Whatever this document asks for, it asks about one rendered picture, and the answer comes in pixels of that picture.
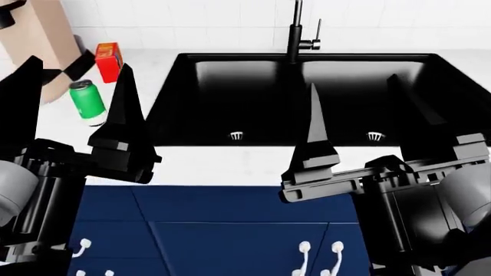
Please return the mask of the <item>black angular bracket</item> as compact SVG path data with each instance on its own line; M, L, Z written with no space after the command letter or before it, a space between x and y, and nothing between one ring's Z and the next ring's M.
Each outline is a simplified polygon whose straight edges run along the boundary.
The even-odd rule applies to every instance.
M12 11L25 5L27 0L0 0L0 29L15 25Z

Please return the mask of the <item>black sink faucet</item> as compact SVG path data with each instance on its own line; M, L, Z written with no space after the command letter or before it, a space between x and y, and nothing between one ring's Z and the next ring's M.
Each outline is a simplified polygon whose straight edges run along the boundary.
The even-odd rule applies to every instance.
M319 50L321 48L320 34L322 20L320 18L318 19L315 39L302 40L302 7L303 0L295 0L293 20L288 30L287 59L290 64L296 63L299 50Z

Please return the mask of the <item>red carton box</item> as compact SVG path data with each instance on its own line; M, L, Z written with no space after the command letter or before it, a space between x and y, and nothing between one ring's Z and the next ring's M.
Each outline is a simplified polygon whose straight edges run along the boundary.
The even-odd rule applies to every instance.
M118 43L100 43L96 49L95 63L105 84L116 82L124 65Z

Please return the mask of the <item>beige box with black checks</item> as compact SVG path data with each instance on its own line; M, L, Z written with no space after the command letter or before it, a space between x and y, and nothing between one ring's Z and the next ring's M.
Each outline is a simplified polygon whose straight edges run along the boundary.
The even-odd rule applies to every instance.
M0 29L0 44L15 66L29 57L43 61L40 104L63 96L94 65L94 54L73 34L61 0L27 0L12 11L15 25Z

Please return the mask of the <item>green drink can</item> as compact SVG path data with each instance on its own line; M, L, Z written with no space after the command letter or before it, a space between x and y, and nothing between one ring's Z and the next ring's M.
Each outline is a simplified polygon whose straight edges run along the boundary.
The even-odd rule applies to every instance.
M91 127L101 126L107 110L99 90L91 80L78 80L70 84L69 94L81 119Z

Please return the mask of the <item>navy blue base cabinet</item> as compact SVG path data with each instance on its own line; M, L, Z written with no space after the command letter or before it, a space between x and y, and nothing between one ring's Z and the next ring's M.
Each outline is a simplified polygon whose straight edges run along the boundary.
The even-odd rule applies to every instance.
M87 186L70 246L92 246L69 276L291 276L311 244L306 276L331 268L332 243L344 243L338 276L369 276L349 195L285 204L275 186Z

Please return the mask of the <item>black double sink basin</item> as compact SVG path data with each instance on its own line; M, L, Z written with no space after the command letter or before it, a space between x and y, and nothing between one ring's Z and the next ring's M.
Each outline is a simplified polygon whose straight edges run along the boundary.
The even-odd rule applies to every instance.
M179 54L149 112L156 146L293 146L315 84L335 146L398 146L387 79L399 74L458 133L491 146L491 92L436 54ZM229 133L242 131L240 141Z

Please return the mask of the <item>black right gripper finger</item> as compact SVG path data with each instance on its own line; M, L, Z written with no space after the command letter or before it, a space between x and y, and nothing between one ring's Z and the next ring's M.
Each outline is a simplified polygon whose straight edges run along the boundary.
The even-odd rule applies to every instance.
M456 132L401 75L393 74L387 79L387 93L403 160L488 160L490 152L482 133Z
M289 168L281 176L283 185L331 179L332 167L340 163L338 152L327 135L315 84L307 86L299 107L295 149Z

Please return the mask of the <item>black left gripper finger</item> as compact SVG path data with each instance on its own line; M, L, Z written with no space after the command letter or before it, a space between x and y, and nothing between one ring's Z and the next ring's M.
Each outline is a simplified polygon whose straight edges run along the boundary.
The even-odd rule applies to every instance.
M106 122L88 140L92 146L89 176L147 184L157 155L143 118L132 68L119 73Z
M0 160L18 156L35 139L43 62L30 57L0 80Z

